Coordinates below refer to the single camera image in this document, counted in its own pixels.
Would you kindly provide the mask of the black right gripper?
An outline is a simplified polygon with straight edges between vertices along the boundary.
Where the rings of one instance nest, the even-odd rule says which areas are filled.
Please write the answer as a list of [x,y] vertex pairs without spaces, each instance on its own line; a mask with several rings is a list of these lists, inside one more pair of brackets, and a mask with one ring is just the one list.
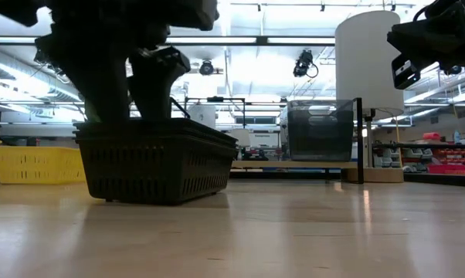
[[465,0],[435,0],[422,14],[425,19],[395,24],[387,33],[387,42],[400,52],[391,62],[397,90],[421,78],[421,69],[410,59],[422,59],[422,69],[438,63],[447,74],[457,67],[465,70]]

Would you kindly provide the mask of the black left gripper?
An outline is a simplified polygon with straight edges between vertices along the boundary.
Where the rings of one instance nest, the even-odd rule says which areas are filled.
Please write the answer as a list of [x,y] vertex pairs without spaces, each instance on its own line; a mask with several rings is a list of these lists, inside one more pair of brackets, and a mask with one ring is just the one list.
[[218,0],[51,0],[51,33],[35,40],[36,60],[62,70],[83,95],[90,121],[129,120],[127,81],[144,120],[171,117],[173,83],[191,65],[162,44],[172,26],[210,31],[219,18]]

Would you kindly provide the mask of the white cylindrical table lamp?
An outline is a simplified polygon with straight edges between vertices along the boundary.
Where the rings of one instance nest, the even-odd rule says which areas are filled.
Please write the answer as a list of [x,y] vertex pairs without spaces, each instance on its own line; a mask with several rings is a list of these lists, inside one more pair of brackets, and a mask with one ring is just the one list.
[[358,162],[348,177],[359,184],[404,182],[401,168],[375,168],[372,121],[400,116],[403,92],[393,83],[391,63],[399,52],[387,34],[400,17],[390,11],[364,12],[345,19],[335,31],[336,98],[353,100],[356,109]]

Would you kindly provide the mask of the round black ceiling fixture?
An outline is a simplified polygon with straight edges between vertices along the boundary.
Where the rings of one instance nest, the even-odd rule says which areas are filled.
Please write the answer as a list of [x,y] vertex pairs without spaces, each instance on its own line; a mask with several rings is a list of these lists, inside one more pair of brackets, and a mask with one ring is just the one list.
[[210,76],[215,72],[215,68],[212,65],[211,60],[203,60],[201,66],[199,67],[199,73],[202,76]]

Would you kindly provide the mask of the white cylindrical container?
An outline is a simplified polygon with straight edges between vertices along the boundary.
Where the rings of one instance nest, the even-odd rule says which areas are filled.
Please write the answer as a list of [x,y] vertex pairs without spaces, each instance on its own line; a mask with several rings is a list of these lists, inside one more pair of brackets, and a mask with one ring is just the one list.
[[188,109],[188,113],[193,121],[213,129],[216,128],[215,106],[196,104]]

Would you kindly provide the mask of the storage rack with red bins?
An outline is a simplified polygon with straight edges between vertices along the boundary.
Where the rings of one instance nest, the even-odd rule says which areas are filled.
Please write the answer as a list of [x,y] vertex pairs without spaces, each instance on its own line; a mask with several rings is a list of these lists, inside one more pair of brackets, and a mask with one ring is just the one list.
[[465,139],[432,132],[416,141],[377,140],[371,158],[376,168],[402,170],[405,181],[465,187]]

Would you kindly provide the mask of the translucent grey storage bin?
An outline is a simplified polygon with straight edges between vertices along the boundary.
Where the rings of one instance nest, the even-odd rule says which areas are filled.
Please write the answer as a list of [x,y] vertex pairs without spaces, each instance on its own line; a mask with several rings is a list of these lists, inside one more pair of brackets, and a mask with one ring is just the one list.
[[287,147],[293,161],[351,160],[351,100],[292,100],[287,105]]

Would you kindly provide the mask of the thin black metal frame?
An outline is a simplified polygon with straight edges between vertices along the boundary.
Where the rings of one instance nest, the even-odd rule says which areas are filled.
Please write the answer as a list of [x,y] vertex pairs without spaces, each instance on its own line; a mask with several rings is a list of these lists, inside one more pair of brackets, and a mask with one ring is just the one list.
[[231,104],[235,104],[236,102],[240,101],[243,103],[242,113],[243,113],[243,128],[246,127],[246,99],[245,98],[225,98],[225,97],[206,97],[206,98],[198,98],[198,97],[185,97],[184,99],[184,109],[187,108],[188,102],[195,101],[198,103],[199,101],[205,101],[206,103],[223,103],[223,102],[230,102]]

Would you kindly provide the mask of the black overhead frame bar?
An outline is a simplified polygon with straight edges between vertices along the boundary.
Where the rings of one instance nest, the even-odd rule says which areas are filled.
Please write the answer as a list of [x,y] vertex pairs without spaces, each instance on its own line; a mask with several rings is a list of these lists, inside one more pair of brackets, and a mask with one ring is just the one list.
[[[0,36],[0,46],[30,46],[35,36]],[[165,44],[176,46],[335,46],[331,36],[170,36]]]

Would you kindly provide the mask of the black frame wooden shelf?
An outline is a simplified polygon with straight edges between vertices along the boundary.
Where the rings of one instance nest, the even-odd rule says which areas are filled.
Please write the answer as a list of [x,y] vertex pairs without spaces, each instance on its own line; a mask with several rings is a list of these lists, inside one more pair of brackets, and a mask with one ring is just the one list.
[[[186,118],[190,118],[190,114],[187,109],[184,109],[177,100],[173,97],[170,98],[171,103],[176,106]],[[363,161],[363,115],[362,115],[362,98],[356,97],[345,104],[356,106],[357,116],[357,142],[358,142],[358,160],[356,162],[329,162],[329,161],[237,161],[234,168],[320,168],[325,170],[327,176],[330,175],[331,168],[344,169],[356,169],[356,177],[353,181],[354,184],[363,185],[365,183],[365,170]],[[253,103],[246,101],[247,105],[253,105]]]

